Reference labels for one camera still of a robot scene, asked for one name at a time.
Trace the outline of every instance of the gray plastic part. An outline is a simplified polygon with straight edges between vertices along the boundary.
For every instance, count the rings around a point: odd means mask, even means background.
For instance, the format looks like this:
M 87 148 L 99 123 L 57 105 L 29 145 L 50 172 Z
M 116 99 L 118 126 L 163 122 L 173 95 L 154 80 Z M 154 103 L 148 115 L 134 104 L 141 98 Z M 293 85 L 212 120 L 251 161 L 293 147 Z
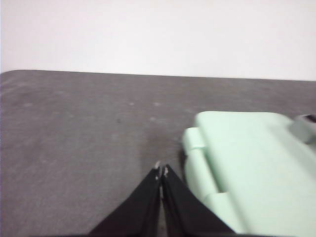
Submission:
M 299 140 L 306 144 L 316 142 L 316 116 L 300 115 L 290 125 L 289 130 Z

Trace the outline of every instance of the gray table surface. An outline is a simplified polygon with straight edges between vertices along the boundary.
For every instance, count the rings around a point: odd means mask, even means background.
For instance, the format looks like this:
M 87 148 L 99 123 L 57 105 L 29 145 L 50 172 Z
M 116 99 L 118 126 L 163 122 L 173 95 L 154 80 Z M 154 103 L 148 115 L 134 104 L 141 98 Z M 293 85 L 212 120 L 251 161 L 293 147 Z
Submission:
M 198 112 L 293 117 L 315 102 L 311 81 L 4 73 L 1 236 L 88 233 L 157 160 L 182 175 L 181 136 Z

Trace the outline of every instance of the mint green object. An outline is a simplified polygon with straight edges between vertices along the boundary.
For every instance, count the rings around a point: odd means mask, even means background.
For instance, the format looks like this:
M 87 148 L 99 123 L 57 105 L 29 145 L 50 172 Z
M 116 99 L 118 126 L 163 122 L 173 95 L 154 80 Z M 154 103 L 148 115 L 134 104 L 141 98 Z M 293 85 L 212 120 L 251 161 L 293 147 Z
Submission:
M 276 113 L 199 113 L 186 129 L 193 194 L 237 233 L 316 236 L 316 144 Z

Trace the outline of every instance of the light green plastic case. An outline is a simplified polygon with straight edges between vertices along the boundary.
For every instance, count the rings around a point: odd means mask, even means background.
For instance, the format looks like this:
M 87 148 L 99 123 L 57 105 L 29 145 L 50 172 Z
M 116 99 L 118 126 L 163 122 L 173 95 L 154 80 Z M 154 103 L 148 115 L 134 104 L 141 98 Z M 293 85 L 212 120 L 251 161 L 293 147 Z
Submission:
M 276 113 L 202 112 L 185 130 L 194 195 L 237 233 L 316 236 L 316 152 Z

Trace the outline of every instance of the white wall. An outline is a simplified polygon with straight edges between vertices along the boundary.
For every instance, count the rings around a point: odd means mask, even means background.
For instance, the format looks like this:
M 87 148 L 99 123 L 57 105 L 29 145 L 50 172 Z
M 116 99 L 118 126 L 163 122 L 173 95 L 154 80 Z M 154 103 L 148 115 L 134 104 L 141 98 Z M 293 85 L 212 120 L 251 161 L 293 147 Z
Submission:
M 15 69 L 316 80 L 316 1 L 2 0 Z

